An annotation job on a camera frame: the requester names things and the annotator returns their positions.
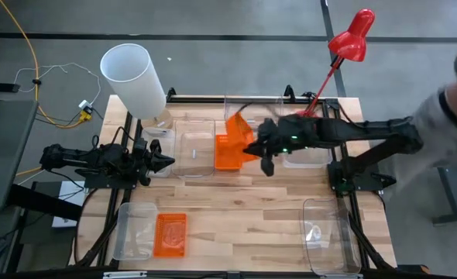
white cylinder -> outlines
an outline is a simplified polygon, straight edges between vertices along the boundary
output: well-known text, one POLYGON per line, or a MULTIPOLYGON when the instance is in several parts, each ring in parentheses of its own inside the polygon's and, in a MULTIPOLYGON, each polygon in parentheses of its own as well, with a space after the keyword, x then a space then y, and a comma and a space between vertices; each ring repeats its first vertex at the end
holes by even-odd
POLYGON ((167 103, 148 51, 133 43, 111 48, 100 63, 101 73, 137 119, 152 119, 167 103))

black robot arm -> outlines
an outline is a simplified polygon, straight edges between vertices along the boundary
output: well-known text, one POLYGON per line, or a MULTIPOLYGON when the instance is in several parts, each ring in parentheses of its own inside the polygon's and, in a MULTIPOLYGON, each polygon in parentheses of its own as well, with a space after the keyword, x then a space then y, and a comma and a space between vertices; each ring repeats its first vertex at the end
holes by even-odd
POLYGON ((395 153, 415 153, 423 146, 409 119, 346 122, 292 114, 280 117, 277 124, 272 119, 265 119, 258 127, 256 142, 244 149, 245 153, 262 157, 261 168, 267 176, 273 175, 272 158, 279 153, 306 148, 333 148, 352 140, 385 139, 385 142, 357 157, 342 160, 341 171, 344 177, 348 177, 395 153))
POLYGON ((63 148, 53 144, 44 148, 41 168, 51 171, 66 166, 79 167, 75 172, 86 178, 86 188, 134 188, 137 181, 149 185, 150 171, 157 172, 173 164, 174 158, 161 154, 161 145, 155 139, 149 145, 144 139, 134 142, 129 153, 119 144, 100 145, 89 151, 63 148))

wooden tabletop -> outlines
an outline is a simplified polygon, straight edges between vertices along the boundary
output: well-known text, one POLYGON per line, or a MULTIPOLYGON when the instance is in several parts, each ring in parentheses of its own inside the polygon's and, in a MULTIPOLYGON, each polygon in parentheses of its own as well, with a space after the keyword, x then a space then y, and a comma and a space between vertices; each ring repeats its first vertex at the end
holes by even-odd
MULTIPOLYGON (((359 99, 340 98, 339 101, 352 120, 363 120, 359 99)), ((224 104, 168 104, 167 108, 176 119, 212 119, 215 133, 225 133, 224 104)), ((284 105, 283 108, 277 107, 277 111, 287 114, 303 108, 302 105, 284 105)), ((246 119, 256 121, 252 125, 269 115, 266 108, 258 106, 249 106, 243 113, 246 119)), ((127 109, 120 99, 116 95, 110 96, 100 143, 112 140, 117 128, 123 126, 126 114, 127 109)), ((134 119, 131 135, 135 127, 134 119)), ((369 144, 350 142, 347 147, 349 155, 355 156, 368 150, 369 144)), ((153 202, 160 212, 187 213, 186 256, 121 261, 120 268, 309 271, 300 216, 307 199, 330 201, 335 198, 329 189, 327 171, 325 168, 286 168, 282 156, 275 157, 274 163, 275 175, 272 177, 266 177, 259 168, 259 160, 255 160, 244 163, 242 169, 236 172, 215 170, 203 177, 171 174, 166 178, 153 177, 149 187, 138 184, 132 192, 131 202, 153 202)), ((109 190, 97 191, 84 208, 78 228, 79 258, 91 248, 103 229, 109 195, 109 190)), ((358 192, 357 195, 366 236, 387 263, 395 266, 382 202, 371 193, 358 192)), ((327 229, 322 231, 322 241, 333 239, 332 233, 327 229)), ((108 247, 108 260, 113 249, 114 236, 108 247)), ((330 268, 340 264, 340 259, 322 250, 310 256, 313 263, 330 268)))

concrete floor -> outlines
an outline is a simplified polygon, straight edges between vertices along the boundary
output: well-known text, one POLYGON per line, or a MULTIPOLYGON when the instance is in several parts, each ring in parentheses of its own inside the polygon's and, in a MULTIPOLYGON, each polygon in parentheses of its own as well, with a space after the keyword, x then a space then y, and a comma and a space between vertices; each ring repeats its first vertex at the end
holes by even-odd
MULTIPOLYGON (((325 32, 320 0, 5 2, 27 32, 330 35, 325 32)), ((429 94, 454 80, 452 62, 457 43, 451 42, 457 37, 457 0, 328 0, 328 8, 335 34, 347 28, 359 9, 373 9, 377 17, 370 35, 389 37, 391 42, 369 43, 364 62, 346 61, 342 65, 345 94, 360 97, 365 119, 410 114, 429 94), (436 37, 438 43, 405 43, 413 42, 410 40, 413 37, 436 37)), ((1 6, 0 32, 17 32, 1 6)), ((76 62, 101 75, 99 60, 103 53, 130 41, 32 42, 42 65, 76 62)), ((292 84, 298 92, 317 91, 330 64, 326 42, 135 40, 134 43, 149 50, 163 87, 175 87, 184 94, 280 95, 287 84, 292 84)), ((0 82, 12 82, 19 68, 32 66, 23 40, 0 39, 0 82)), ((30 73, 25 73, 19 83, 27 88, 32 78, 30 73)), ((101 81, 101 86, 101 97, 95 107, 104 112, 108 96, 113 92, 105 81, 101 81)), ((69 67, 69 74, 64 74, 55 69, 43 78, 40 102, 53 117, 69 119, 77 112, 78 103, 89 100, 96 91, 95 79, 84 71, 69 67)), ((333 81, 325 89, 325 95, 338 95, 333 81)), ((0 98, 33 98, 33 93, 0 95, 0 98)), ((41 149, 51 143, 90 148, 91 136, 99 134, 100 128, 100 119, 70 130, 35 122, 19 169, 36 166, 41 149)), ((77 178, 71 170, 63 172, 77 178)), ((37 180, 60 179, 41 174, 37 180)), ((434 170, 421 175, 405 193, 387 202, 387 218, 399 264, 425 264, 435 274, 457 276, 457 224, 431 225, 432 217, 447 214, 448 210, 434 170), (408 229, 413 233, 410 237, 406 234, 408 229)), ((0 228, 0 234, 7 230, 0 228)), ((45 243, 40 245, 42 250, 48 250, 45 243)), ((25 257, 36 259, 34 251, 25 257)), ((49 263, 46 267, 60 265, 49 263)))

orange basket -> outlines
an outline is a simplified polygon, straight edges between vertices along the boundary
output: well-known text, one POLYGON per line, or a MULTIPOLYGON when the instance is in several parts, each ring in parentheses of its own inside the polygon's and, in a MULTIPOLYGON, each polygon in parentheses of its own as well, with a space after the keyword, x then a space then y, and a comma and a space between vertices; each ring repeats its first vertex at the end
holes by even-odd
POLYGON ((254 141, 254 135, 249 124, 241 116, 241 112, 237 112, 225 121, 225 128, 227 129, 228 144, 233 146, 234 150, 240 150, 242 161, 248 162, 258 158, 242 152, 254 141))
POLYGON ((156 218, 153 255, 155 257, 183 257, 187 232, 185 213, 160 213, 156 218))
POLYGON ((229 144, 227 135, 216 135, 215 168, 223 171, 236 171, 242 167, 240 151, 229 144))

